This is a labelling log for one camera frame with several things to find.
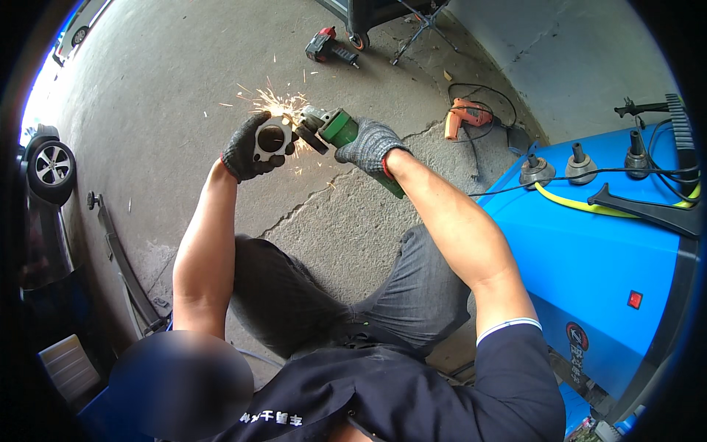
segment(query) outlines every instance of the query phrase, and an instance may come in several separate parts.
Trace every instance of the sparks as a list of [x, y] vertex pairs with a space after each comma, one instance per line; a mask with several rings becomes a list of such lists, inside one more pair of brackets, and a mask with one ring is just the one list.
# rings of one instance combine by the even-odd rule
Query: sparks
[[[288, 94], [288, 97], [285, 98], [277, 96], [270, 88], [265, 88], [264, 91], [262, 89], [256, 89], [256, 91], [258, 92], [258, 96], [253, 98], [253, 100], [250, 100], [253, 105], [255, 105], [255, 110], [252, 112], [266, 110], [274, 117], [283, 116], [283, 123], [289, 124], [291, 122], [293, 129], [297, 127], [297, 122], [302, 116], [302, 111], [308, 104], [305, 94], [298, 93], [295, 96], [290, 96]], [[239, 98], [247, 100], [247, 98], [244, 97], [239, 96]], [[300, 153], [304, 151], [312, 150], [309, 144], [305, 143], [302, 139], [295, 141], [294, 144], [295, 158], [300, 158]]]
[[249, 91], [248, 89], [244, 88], [244, 87], [241, 86], [239, 83], [236, 83], [236, 84], [238, 85], [239, 88], [241, 88], [241, 89], [243, 89], [244, 91], [248, 92], [250, 95], [253, 95], [253, 92], [251, 92], [251, 91]]

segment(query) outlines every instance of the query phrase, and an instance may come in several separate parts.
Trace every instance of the metal stand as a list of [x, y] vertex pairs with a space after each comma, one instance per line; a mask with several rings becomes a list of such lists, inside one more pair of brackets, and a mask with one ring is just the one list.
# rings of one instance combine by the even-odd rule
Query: metal stand
[[442, 3], [439, 8], [437, 8], [437, 11], [435, 11], [431, 15], [425, 15], [422, 12], [417, 11], [416, 9], [412, 8], [410, 5], [405, 3], [405, 0], [398, 0], [398, 2], [400, 2], [403, 6], [408, 8], [410, 11], [412, 11], [417, 16], [417, 18], [420, 20], [420, 28], [417, 30], [416, 33], [414, 33], [414, 35], [412, 37], [410, 37], [410, 40], [408, 40], [408, 42], [406, 42], [403, 45], [403, 47], [398, 52], [396, 52], [395, 58], [390, 60], [390, 63], [393, 66], [395, 66], [397, 64], [397, 62], [398, 62], [398, 60], [400, 60], [400, 57], [402, 56], [403, 52], [405, 52], [407, 50], [407, 48], [410, 47], [410, 44], [413, 41], [417, 40], [417, 37], [419, 37], [420, 34], [422, 34], [422, 31], [424, 31], [427, 28], [434, 30], [436, 33], [438, 33], [440, 35], [440, 37], [442, 37], [444, 39], [444, 41], [449, 43], [449, 46], [454, 48], [455, 52], [459, 52], [459, 48], [454, 43], [452, 43], [452, 40], [448, 39], [447, 36], [444, 35], [444, 33], [441, 30], [439, 30], [439, 28], [437, 27], [437, 14], [439, 14], [449, 4], [450, 0], [445, 0], [445, 2]]

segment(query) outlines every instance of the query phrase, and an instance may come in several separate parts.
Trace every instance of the black lever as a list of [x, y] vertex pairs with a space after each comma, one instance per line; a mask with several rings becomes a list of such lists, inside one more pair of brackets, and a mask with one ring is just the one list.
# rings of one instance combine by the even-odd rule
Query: black lever
[[702, 231], [702, 215], [699, 209], [695, 207], [685, 209], [684, 207], [669, 206], [667, 204], [615, 197], [609, 193], [608, 182], [604, 183], [597, 194], [587, 198], [587, 204], [590, 206], [599, 204], [600, 206], [636, 215], [646, 221], [693, 239], [699, 238]]
[[615, 107], [614, 112], [619, 114], [621, 118], [626, 114], [631, 114], [634, 117], [642, 112], [669, 112], [667, 103], [651, 103], [647, 105], [637, 105], [629, 97], [624, 98], [626, 105], [623, 107]]

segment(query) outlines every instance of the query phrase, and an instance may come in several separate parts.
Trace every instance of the red tool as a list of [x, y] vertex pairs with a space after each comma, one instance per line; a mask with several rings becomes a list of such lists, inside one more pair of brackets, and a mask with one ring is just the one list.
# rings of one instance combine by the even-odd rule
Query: red tool
[[482, 105], [466, 101], [464, 98], [455, 98], [454, 105], [447, 114], [444, 137], [449, 141], [457, 141], [462, 121], [478, 127], [492, 120], [493, 115]]
[[358, 54], [354, 54], [344, 49], [344, 47], [337, 42], [336, 38], [337, 32], [334, 30], [334, 26], [331, 28], [324, 28], [319, 31], [318, 34], [312, 37], [312, 40], [307, 44], [307, 47], [305, 47], [305, 54], [307, 54], [307, 58], [312, 59], [315, 62], [325, 62], [330, 54], [334, 54], [338, 58], [358, 69], [358, 65], [356, 64]]

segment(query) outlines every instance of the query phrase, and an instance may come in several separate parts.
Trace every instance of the navy shirt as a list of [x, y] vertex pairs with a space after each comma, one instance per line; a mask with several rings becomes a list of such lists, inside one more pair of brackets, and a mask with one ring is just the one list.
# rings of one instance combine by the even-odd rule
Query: navy shirt
[[326, 441], [348, 422], [374, 441], [562, 441], [564, 403], [534, 325], [485, 336], [476, 385], [453, 387], [391, 344], [321, 348], [289, 361], [210, 441]]

